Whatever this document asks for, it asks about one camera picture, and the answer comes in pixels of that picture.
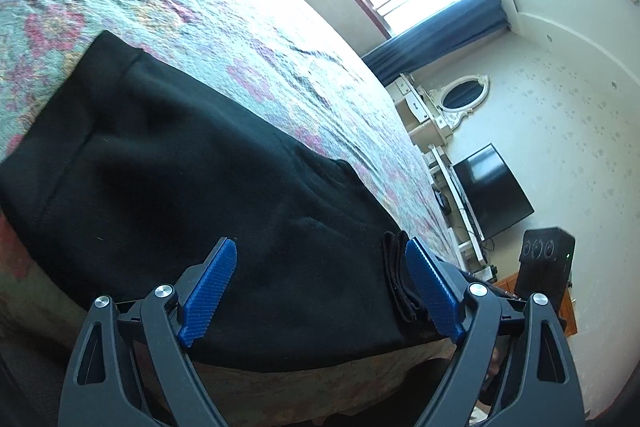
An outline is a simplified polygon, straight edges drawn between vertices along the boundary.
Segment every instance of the tower speaker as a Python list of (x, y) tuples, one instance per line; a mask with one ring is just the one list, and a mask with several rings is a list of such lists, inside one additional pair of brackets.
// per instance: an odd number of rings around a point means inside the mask
[(515, 294), (528, 299), (533, 293), (543, 293), (558, 313), (569, 282), (574, 249), (575, 237), (563, 229), (527, 230)]

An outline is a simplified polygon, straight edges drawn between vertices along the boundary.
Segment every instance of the floral blanket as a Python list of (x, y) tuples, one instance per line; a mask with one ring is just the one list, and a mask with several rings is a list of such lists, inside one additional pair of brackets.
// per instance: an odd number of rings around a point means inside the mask
[[(0, 0), (0, 159), (16, 147), (103, 29), (217, 89), (316, 152), (347, 160), (402, 228), (455, 262), (426, 165), (391, 99), (303, 0)], [(0, 216), (0, 326), (72, 346), (83, 316)], [(392, 391), (427, 356), (415, 348), (411, 353), (391, 354), (385, 363), (366, 359), (358, 370), (352, 364), (351, 376), (340, 373), (340, 386), (334, 372), (330, 385), (341, 393), (341, 410)], [(235, 378), (231, 373), (211, 378), (220, 386), (221, 379)], [(236, 398), (262, 377), (242, 378), (251, 384), (231, 386)], [(274, 389), (291, 382), (270, 378), (278, 381), (270, 380)], [(302, 400), (302, 377), (296, 378), (296, 399)], [(345, 391), (350, 382), (360, 386), (352, 397)], [(317, 391), (310, 396), (316, 399)], [(288, 409), (281, 404), (289, 411), (284, 413), (274, 412), (273, 405), (248, 412), (252, 407), (238, 402), (245, 411), (229, 415), (234, 425), (278, 425), (332, 412), (331, 399), (328, 393), (324, 408), (314, 400)]]

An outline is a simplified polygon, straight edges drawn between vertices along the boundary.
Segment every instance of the curtain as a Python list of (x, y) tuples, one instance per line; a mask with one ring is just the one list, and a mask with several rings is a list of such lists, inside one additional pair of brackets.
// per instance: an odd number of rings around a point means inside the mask
[(383, 86), (504, 28), (500, 0), (462, 0), (380, 44), (362, 57)]

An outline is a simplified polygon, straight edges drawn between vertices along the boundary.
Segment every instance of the floral bedspread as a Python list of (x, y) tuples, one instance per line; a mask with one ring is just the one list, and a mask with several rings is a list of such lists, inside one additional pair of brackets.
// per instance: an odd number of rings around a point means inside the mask
[[(103, 29), (226, 94), (316, 152), (349, 161), (401, 227), (454, 260), (425, 163), (390, 98), (303, 0), (0, 0), (0, 159), (17, 146)], [(83, 315), (0, 216), (0, 325), (71, 346)], [(404, 366), (424, 356), (404, 357)], [(378, 366), (385, 376), (392, 373)], [(369, 380), (381, 383), (359, 396), (388, 393), (404, 366), (386, 384), (380, 372), (369, 373)], [(356, 407), (358, 398), (347, 402), (344, 409)], [(276, 425), (321, 415), (316, 410), (314, 416), (310, 404), (303, 409), (279, 420), (264, 411), (239, 415), (233, 423)]]

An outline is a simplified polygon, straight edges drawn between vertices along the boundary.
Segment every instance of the television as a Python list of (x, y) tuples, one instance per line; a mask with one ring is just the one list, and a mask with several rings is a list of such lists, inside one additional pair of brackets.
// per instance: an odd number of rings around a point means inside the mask
[(482, 241), (533, 214), (522, 187), (492, 144), (453, 165), (452, 171)]

